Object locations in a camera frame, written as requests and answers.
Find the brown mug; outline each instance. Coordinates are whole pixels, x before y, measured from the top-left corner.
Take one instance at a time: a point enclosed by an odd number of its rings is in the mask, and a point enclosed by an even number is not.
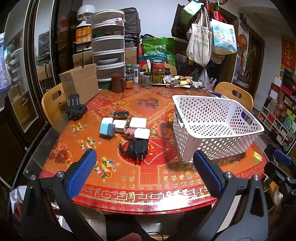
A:
[[[116,93],[124,92],[126,89],[126,80],[124,74],[116,73],[111,75],[112,91]]]

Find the wooden chair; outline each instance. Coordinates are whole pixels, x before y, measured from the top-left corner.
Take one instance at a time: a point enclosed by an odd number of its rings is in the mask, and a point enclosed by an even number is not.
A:
[[[238,101],[250,112],[253,110],[254,101],[252,96],[240,87],[228,82],[221,82],[217,84],[214,92],[224,95],[229,99]]]
[[[165,68],[170,68],[170,73],[172,75],[177,75],[177,70],[176,70],[176,68],[173,65],[171,65],[171,64],[165,64]],[[143,69],[146,69],[147,72],[150,72],[150,70],[148,69],[148,64],[145,64],[143,66]]]
[[[52,126],[66,111],[67,106],[67,99],[62,84],[47,91],[42,98],[43,111]]]

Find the blue gripper pad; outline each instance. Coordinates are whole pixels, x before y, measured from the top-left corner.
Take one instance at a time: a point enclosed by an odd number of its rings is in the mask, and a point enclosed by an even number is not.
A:
[[[71,199],[79,195],[95,164],[96,152],[88,149],[80,160],[73,163],[66,171],[67,176],[72,174],[67,184],[67,194]]]
[[[283,164],[286,167],[289,167],[292,164],[291,158],[289,158],[286,154],[282,153],[280,150],[276,150],[274,152],[274,158],[278,163]]]
[[[219,198],[225,186],[225,178],[220,167],[212,163],[201,150],[194,153],[193,164],[211,196]]]

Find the table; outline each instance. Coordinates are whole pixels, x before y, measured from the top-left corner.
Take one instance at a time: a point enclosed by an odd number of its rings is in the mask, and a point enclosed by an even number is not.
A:
[[[143,89],[137,85],[123,93],[101,90],[87,103],[88,111],[81,120],[69,122],[64,114],[51,128],[24,174],[52,177],[78,161],[86,148],[92,148],[97,152],[97,163],[79,196],[73,198],[77,204],[108,212],[164,214],[214,203],[194,165],[178,157],[173,131],[175,94],[212,96],[208,91]],[[141,164],[119,153],[118,142],[126,142],[124,134],[112,138],[99,135],[102,118],[112,116],[115,110],[128,110],[129,119],[147,118],[149,153]],[[264,175],[266,158],[253,143],[245,153],[215,162],[236,177],[250,178]]]

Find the laundry basket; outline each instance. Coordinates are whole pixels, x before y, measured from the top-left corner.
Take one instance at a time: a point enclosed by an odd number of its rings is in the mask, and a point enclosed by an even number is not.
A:
[[[258,120],[235,100],[174,95],[173,101],[173,128],[185,162],[192,162],[196,150],[202,150],[210,160],[243,153],[264,131]]]

